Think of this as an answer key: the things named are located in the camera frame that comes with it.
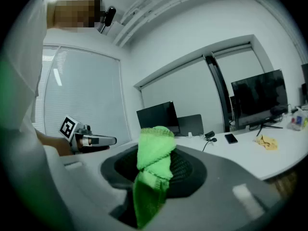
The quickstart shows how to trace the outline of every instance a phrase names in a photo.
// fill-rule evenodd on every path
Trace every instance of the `white desk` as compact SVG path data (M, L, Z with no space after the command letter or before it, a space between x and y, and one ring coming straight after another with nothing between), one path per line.
M277 140L278 149L275 151L268 151L253 141L259 132L258 127L253 131L240 130L216 134L214 137L217 142L209 142L204 152L229 159L261 180L271 178L290 169L308 154L308 126L302 131L293 131L286 128L290 121L291 117L286 116L282 122L273 124L284 129L262 129L260 134ZM238 143L228 144L224 135L229 133L234 134ZM176 137L175 140L178 145L199 151L202 151L206 144L206 140L199 136Z

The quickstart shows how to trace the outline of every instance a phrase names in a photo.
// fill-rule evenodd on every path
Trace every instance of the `black phone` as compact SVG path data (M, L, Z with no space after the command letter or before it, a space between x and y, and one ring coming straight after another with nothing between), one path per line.
M226 134L225 137L229 144L234 144L238 142L233 134Z

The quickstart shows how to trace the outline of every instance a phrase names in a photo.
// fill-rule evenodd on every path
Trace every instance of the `yellow cloth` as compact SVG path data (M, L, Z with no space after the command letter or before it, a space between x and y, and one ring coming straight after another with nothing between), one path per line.
M278 149L278 143L275 139L267 137L265 135L260 135L256 138L256 142L259 145L262 145L267 150L277 150Z

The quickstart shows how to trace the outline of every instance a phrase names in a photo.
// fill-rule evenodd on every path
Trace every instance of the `green towel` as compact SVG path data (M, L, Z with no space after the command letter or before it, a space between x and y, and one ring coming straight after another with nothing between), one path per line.
M169 180L173 177L170 153L176 144L166 127L143 128L139 138L137 168L133 188L138 228L142 229L166 200Z

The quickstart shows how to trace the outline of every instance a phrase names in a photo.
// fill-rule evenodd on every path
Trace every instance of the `person's arm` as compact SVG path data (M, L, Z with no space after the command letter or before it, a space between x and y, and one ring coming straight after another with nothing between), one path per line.
M59 156L72 155L69 142L65 138L47 136L37 130L35 130L35 132L37 133L38 140L43 145L49 145L54 147L58 151Z

